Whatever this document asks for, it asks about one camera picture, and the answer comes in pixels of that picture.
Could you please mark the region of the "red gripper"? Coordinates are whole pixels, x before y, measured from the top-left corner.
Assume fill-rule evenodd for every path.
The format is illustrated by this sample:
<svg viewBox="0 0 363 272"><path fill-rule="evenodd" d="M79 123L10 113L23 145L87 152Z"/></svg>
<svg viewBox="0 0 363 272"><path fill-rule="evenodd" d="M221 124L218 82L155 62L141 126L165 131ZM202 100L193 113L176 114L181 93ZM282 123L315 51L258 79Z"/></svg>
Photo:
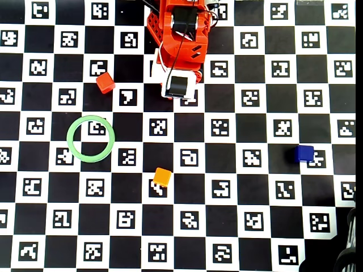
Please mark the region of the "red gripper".
<svg viewBox="0 0 363 272"><path fill-rule="evenodd" d="M163 37L163 45L161 47L161 56L163 64L171 68L174 61L174 69L193 71L196 75L196 83L202 79L201 66L205 61L205 37L197 36L196 41L190 41L182 36L166 35Z"/></svg>

